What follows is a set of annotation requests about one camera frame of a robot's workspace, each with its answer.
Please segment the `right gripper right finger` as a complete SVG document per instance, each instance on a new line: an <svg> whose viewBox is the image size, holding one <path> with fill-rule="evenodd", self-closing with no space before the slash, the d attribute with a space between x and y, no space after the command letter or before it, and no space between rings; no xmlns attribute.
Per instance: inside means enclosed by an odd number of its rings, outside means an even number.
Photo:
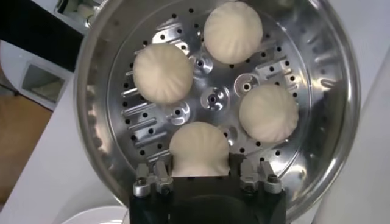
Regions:
<svg viewBox="0 0 390 224"><path fill-rule="evenodd" d="M230 153L229 166L229 175L237 177L240 188L250 194L258 191L270 194L282 192L282 182L273 171L269 161L261 160L255 167L244 155Z"/></svg>

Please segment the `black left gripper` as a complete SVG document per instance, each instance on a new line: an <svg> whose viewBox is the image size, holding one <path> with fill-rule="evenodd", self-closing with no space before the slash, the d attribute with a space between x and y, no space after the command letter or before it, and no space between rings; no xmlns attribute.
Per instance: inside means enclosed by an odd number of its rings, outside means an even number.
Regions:
<svg viewBox="0 0 390 224"><path fill-rule="evenodd" d="M31 0L1 1L1 40L75 71L83 35Z"/></svg>

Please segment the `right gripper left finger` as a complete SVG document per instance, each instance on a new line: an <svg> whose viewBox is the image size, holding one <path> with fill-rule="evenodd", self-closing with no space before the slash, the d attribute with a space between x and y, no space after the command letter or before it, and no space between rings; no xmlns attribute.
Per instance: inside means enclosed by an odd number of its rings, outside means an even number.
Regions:
<svg viewBox="0 0 390 224"><path fill-rule="evenodd" d="M146 163L139 163L136 168L136 181L133 184L133 195L147 197L154 189L161 195L169 195L173 192L173 177L168 175L164 161L157 161L152 171Z"/></svg>

